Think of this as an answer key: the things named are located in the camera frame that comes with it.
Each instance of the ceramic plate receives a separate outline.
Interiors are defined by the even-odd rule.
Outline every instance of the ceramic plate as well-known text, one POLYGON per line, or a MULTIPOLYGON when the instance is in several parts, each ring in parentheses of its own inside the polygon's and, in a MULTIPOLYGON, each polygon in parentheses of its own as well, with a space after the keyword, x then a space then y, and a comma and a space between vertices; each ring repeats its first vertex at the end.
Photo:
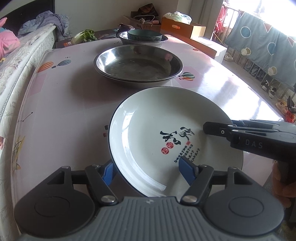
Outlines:
POLYGON ((226 171, 242 168, 243 152, 223 137, 204 134, 206 121, 231 124, 209 99, 190 90, 154 87, 124 100, 109 128, 109 148, 124 178, 146 196, 182 197, 189 185, 178 160, 226 171))

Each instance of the mattress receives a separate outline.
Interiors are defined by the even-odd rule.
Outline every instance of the mattress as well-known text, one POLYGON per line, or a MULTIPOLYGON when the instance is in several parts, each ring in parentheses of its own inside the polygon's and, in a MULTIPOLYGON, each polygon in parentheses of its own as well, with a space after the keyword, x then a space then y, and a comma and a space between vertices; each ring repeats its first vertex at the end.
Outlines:
POLYGON ((8 56, 8 64, 0 66, 0 78, 6 79, 5 89, 0 94, 0 136, 5 138, 2 153, 0 152, 1 241, 15 240, 18 237, 13 218, 10 166, 19 109, 35 68, 44 52, 52 49, 55 39, 55 26, 52 24, 44 26, 20 39, 23 42, 21 52, 12 52, 12 55, 8 56))

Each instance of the plastic bag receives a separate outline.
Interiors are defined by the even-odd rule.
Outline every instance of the plastic bag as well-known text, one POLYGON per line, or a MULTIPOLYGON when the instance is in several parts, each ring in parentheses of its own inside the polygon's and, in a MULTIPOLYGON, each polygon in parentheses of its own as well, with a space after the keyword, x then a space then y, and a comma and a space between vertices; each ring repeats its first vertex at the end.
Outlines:
POLYGON ((163 17, 171 20, 175 20, 177 22, 186 23, 186 24, 190 24, 192 21, 190 16, 180 12, 174 12, 174 13, 168 12, 163 17))

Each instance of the hot air balloon print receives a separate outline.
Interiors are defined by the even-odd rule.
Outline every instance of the hot air balloon print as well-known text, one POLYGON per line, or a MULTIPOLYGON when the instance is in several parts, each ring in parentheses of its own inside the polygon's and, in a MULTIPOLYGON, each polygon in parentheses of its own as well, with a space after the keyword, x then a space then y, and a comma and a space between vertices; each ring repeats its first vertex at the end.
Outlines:
POLYGON ((63 65, 69 64, 69 63, 71 63, 70 59, 63 60, 63 61, 59 62, 57 65, 53 66, 52 69, 57 66, 63 66, 63 65))
POLYGON ((193 79, 195 78, 195 76, 190 73, 190 72, 184 72, 182 75, 179 75, 179 79, 180 80, 188 80, 188 81, 193 81, 193 79))
POLYGON ((41 71, 44 71, 44 70, 47 70, 48 68, 50 68, 51 66, 53 66, 53 64, 54 64, 53 62, 46 62, 46 63, 42 64, 40 66, 40 68, 38 69, 38 72, 37 73, 39 73, 41 71))

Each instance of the table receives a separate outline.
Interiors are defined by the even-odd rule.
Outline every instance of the table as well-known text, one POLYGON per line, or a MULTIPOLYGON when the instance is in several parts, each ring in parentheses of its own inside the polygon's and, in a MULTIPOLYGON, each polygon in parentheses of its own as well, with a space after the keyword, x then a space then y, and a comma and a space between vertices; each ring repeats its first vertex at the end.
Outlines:
MULTIPOLYGON (((168 38, 162 48, 176 54, 184 64, 183 73, 190 72, 195 78, 187 81, 181 76, 166 85, 207 97, 234 120, 282 120, 224 66, 177 38, 168 38)), ((30 81, 15 132, 18 159, 12 160, 11 175, 14 205, 60 166, 81 170, 110 159, 107 125, 116 107, 138 90, 103 77, 94 69, 93 60, 120 45, 118 39, 99 40, 51 50, 43 57, 43 65, 30 81)), ((271 166, 270 159, 244 154, 243 171, 261 185, 271 166)), ((75 188, 86 192, 85 187, 75 188)), ((111 188, 119 198, 138 195, 119 175, 111 188)))

